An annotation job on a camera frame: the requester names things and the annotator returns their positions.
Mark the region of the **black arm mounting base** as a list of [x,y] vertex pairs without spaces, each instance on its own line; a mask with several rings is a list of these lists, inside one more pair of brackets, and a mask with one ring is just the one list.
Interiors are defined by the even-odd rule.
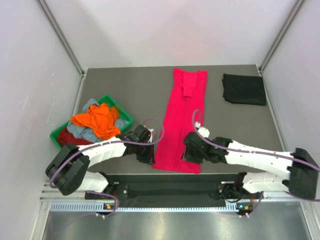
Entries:
[[103,191],[119,200],[140,196],[206,196],[213,200],[258,199],[236,183],[236,174],[112,174]]

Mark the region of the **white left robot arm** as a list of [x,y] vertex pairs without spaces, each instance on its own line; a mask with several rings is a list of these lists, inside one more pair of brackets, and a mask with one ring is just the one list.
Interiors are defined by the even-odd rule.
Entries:
[[153,165],[154,129],[138,125],[135,130],[120,134],[108,140],[89,145],[67,143],[45,170],[62,195],[75,191],[97,192],[102,198],[109,198],[114,187],[103,172],[89,172],[88,169],[109,159],[135,155],[141,163]]

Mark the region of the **pink t-shirt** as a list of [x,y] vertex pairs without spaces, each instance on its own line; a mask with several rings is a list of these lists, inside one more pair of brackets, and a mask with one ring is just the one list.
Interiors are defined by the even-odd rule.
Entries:
[[185,150],[183,143],[188,133],[194,130],[194,110],[204,113],[208,72],[173,70],[173,88],[164,116],[164,137],[155,152],[154,169],[199,174],[201,165],[182,160]]

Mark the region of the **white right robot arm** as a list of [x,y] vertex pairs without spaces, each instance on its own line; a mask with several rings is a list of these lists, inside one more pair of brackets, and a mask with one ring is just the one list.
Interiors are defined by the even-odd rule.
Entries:
[[240,173],[233,185],[239,198],[258,192],[288,192],[309,201],[316,200],[319,166],[303,148],[294,152],[277,152],[241,144],[235,140],[216,137],[209,140],[198,132],[190,132],[183,140],[183,160],[202,164],[242,165],[260,173]]

